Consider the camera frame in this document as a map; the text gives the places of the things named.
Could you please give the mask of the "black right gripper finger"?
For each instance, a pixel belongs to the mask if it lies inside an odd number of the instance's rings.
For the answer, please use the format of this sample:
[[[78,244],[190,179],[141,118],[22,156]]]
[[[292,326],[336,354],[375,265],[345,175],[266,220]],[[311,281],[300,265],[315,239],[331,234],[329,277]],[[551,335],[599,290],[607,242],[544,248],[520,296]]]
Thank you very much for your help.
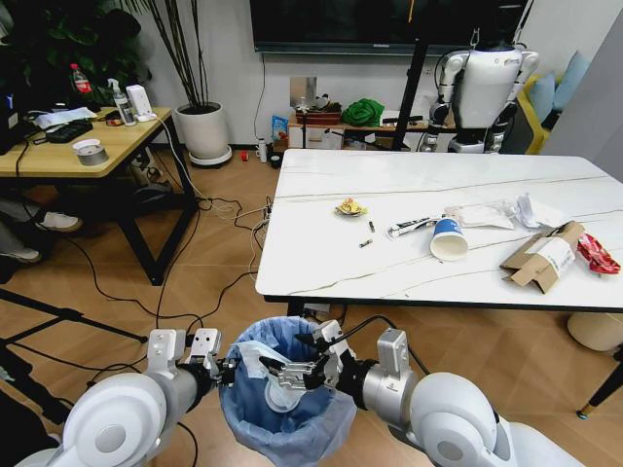
[[[316,362],[291,363],[284,363],[267,356],[259,357],[259,362],[267,368],[271,376],[277,379],[280,387],[308,391],[321,386],[331,386],[331,378],[324,371],[328,361],[328,356],[324,356]]]
[[[302,345],[304,360],[322,360],[329,357],[329,343],[323,336],[296,334],[295,339]]]

